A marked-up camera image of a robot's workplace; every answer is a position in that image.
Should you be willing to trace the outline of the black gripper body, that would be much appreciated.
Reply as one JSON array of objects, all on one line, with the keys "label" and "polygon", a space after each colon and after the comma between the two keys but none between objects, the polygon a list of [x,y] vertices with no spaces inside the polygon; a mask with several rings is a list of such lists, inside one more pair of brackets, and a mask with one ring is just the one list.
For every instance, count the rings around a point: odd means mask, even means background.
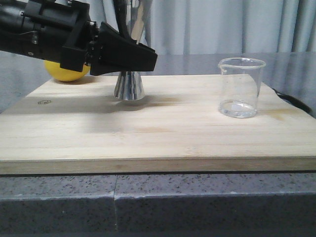
[{"label": "black gripper body", "polygon": [[87,62],[88,44],[96,35],[96,22],[87,3],[53,0],[2,0],[0,49],[81,72]]}]

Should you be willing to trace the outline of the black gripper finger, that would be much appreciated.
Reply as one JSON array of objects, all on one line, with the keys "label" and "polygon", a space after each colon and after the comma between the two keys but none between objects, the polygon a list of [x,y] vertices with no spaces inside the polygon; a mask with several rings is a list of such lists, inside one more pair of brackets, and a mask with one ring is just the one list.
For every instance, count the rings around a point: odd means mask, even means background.
[{"label": "black gripper finger", "polygon": [[122,37],[102,22],[97,37],[89,43],[90,74],[99,76],[121,71],[151,72],[158,55],[135,40]]}]

